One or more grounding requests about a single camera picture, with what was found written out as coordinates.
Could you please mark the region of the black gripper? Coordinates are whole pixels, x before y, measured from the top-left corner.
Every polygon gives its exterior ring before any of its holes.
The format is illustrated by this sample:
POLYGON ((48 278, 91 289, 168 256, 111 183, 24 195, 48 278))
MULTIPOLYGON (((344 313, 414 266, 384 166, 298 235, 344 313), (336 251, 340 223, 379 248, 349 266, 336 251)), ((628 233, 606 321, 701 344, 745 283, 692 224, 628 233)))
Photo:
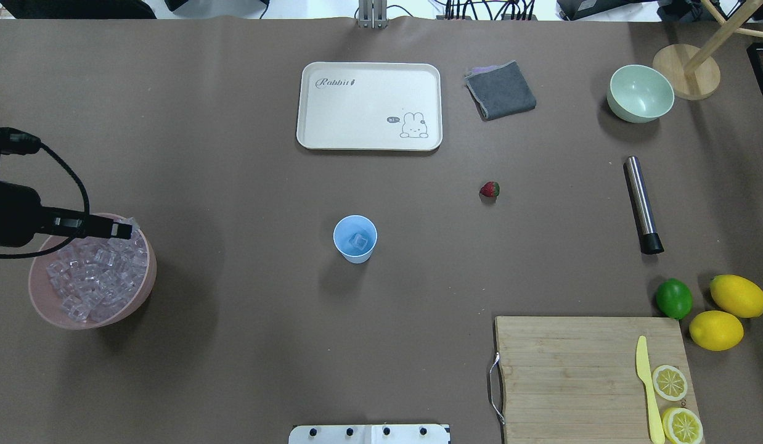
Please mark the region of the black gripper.
MULTIPOLYGON (((43 149, 39 137, 19 129, 0 127, 2 155, 33 155, 43 149)), ((44 235, 65 238, 125 239, 133 236, 133 226, 105 216, 75 210, 43 210, 41 222, 39 194, 28 186, 0 180, 0 247, 23 247, 39 228, 44 235)))

